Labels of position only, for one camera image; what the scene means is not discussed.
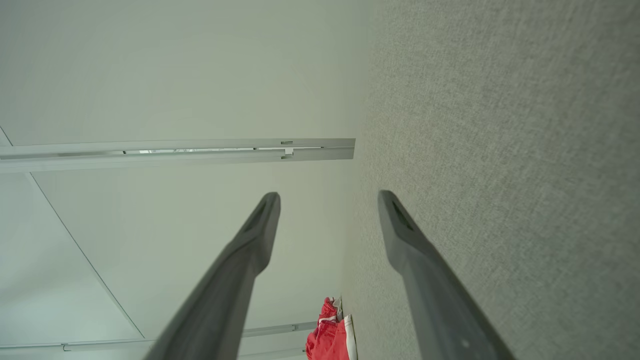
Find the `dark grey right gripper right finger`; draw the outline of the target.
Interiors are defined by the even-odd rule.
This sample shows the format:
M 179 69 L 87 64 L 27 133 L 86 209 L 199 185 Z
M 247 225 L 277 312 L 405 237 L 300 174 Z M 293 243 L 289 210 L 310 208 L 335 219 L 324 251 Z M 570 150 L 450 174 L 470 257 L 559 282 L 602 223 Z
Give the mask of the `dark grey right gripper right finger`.
M 512 360 L 514 355 L 400 199 L 378 193 L 386 255 L 403 280 L 424 360 Z

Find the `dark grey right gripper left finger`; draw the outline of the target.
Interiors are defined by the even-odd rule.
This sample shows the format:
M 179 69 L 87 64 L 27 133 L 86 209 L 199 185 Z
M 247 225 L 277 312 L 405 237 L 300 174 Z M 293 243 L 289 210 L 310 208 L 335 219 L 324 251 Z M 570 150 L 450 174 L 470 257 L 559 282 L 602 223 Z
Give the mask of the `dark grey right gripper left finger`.
M 147 360 L 235 360 L 256 277 L 268 266 L 281 197 L 266 193 L 146 354 Z

